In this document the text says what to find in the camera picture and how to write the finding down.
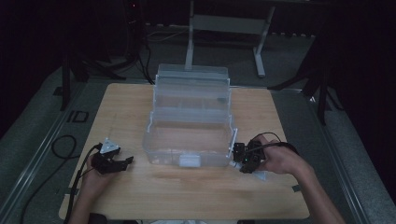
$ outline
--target human arm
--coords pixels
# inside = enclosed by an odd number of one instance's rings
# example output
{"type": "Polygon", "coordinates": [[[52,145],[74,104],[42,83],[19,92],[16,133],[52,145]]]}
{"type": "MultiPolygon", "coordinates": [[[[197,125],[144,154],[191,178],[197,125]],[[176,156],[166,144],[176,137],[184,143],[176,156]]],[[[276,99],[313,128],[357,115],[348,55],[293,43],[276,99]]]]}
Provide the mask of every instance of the human arm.
{"type": "MultiPolygon", "coordinates": [[[[263,135],[259,135],[255,140],[261,141],[263,145],[270,143],[263,135]]],[[[320,185],[314,169],[303,158],[286,147],[266,147],[263,151],[266,160],[260,165],[259,170],[293,175],[300,185],[314,223],[345,223],[320,185]]]]}
{"type": "Polygon", "coordinates": [[[92,206],[117,173],[101,175],[92,169],[92,156],[87,159],[87,171],[82,177],[81,188],[68,224],[88,223],[92,206]]]}

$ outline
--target tabletop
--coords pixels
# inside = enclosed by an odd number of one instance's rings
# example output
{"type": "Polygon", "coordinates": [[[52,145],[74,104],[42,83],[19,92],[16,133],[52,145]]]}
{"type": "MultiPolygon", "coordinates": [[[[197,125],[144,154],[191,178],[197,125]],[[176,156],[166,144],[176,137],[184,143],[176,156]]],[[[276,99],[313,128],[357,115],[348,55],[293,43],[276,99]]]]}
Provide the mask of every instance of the tabletop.
{"type": "MultiPolygon", "coordinates": [[[[108,219],[240,220],[306,218],[303,195],[293,190],[292,175],[267,172],[260,180],[227,167],[186,168],[151,164],[142,148],[152,109],[153,86],[110,84],[97,112],[78,166],[88,150],[111,139],[121,153],[134,156],[117,175],[92,211],[108,219]]],[[[232,113],[238,128],[236,142],[247,143],[258,133],[276,133],[286,141],[271,92],[232,88],[232,113]]],[[[65,217],[69,195],[59,216],[65,217]]]]}

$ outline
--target metal frame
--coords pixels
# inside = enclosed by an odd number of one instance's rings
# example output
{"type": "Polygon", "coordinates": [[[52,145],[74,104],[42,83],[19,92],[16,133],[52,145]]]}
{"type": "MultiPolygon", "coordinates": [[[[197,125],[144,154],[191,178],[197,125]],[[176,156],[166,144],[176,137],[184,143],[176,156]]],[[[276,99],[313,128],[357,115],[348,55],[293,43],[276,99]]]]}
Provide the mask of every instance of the metal frame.
{"type": "Polygon", "coordinates": [[[190,25],[189,25],[189,45],[187,46],[186,64],[187,70],[192,69],[192,59],[194,52],[193,31],[207,30],[219,32],[232,32],[241,34],[260,35],[260,42],[253,48],[253,56],[257,66],[259,77],[265,77],[262,63],[262,47],[268,35],[268,29],[273,18],[275,7],[271,7],[266,20],[218,17],[194,14],[194,0],[190,0],[190,25]]]}

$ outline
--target black cable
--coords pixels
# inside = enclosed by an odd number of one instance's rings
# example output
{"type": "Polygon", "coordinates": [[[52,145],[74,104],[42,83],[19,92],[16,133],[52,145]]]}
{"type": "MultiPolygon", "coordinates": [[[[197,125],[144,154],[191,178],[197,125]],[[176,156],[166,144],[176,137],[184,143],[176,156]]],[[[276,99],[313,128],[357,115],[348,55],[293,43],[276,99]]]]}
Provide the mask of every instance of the black cable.
{"type": "MultiPolygon", "coordinates": [[[[259,135],[268,134],[268,133],[270,133],[270,132],[267,132],[267,133],[259,133],[259,134],[257,134],[257,135],[256,135],[254,138],[252,138],[252,139],[257,138],[259,135]]],[[[277,136],[276,133],[270,133],[270,134],[273,134],[273,135],[277,138],[277,140],[278,140],[279,142],[281,142],[279,136],[277,136]]]]}
{"type": "Polygon", "coordinates": [[[55,156],[56,157],[58,157],[58,158],[61,158],[61,159],[64,159],[64,161],[55,169],[55,171],[54,172],[52,172],[52,174],[50,174],[49,175],[49,177],[47,177],[47,179],[45,179],[41,184],[40,184],[40,186],[38,186],[38,188],[33,192],[33,194],[30,196],[30,198],[27,200],[27,202],[26,202],[26,204],[24,205],[24,207],[23,207],[23,209],[22,209],[22,212],[21,212],[21,218],[20,218],[20,223],[21,224],[23,224],[23,221],[24,221],[24,216],[25,216],[25,214],[26,214],[26,210],[27,210],[27,208],[28,208],[28,206],[29,206],[29,204],[30,204],[30,202],[33,200],[33,198],[35,197],[35,195],[41,190],[41,188],[64,166],[64,164],[67,162],[67,161],[69,161],[69,160],[72,160],[72,159],[74,159],[74,158],[78,158],[79,156],[74,156],[74,157],[72,157],[72,155],[73,155],[73,153],[74,153],[74,151],[76,150],[76,148],[77,148],[77,140],[76,140],[76,138],[74,137],[74,136],[72,136],[72,135],[69,135],[69,134],[66,134],[66,135],[62,135],[62,136],[60,136],[60,137],[58,137],[58,138],[56,138],[53,142],[52,142],[52,144],[51,144],[51,149],[52,149],[52,152],[54,152],[54,154],[55,154],[55,156]],[[71,138],[72,140],[73,140],[73,147],[72,147],[72,149],[70,150],[70,152],[69,152],[69,154],[66,156],[66,157],[63,157],[63,156],[60,156],[58,153],[56,153],[55,152],[55,149],[54,149],[54,146],[55,146],[55,143],[56,142],[58,142],[60,139],[62,139],[62,138],[66,138],[66,137],[68,137],[68,138],[71,138]]]}
{"type": "Polygon", "coordinates": [[[102,144],[98,144],[93,146],[87,153],[87,155],[84,158],[84,161],[82,162],[81,166],[79,167],[79,170],[76,173],[75,181],[73,183],[73,187],[70,190],[70,197],[69,197],[69,205],[67,206],[67,213],[66,217],[64,218],[64,224],[67,224],[69,222],[70,216],[73,211],[73,204],[74,204],[74,197],[76,195],[76,190],[77,190],[77,185],[78,181],[81,179],[82,175],[82,170],[84,169],[85,163],[87,163],[88,158],[90,157],[92,151],[94,149],[100,149],[102,144]]]}

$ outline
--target plastic container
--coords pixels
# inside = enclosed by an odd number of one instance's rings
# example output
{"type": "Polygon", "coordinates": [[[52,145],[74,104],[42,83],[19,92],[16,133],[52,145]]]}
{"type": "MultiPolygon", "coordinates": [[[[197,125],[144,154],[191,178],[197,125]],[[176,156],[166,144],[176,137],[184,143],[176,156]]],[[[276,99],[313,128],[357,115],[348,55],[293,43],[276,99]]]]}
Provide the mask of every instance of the plastic container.
{"type": "Polygon", "coordinates": [[[160,64],[143,139],[151,163],[226,166],[236,133],[227,68],[160,64]]]}

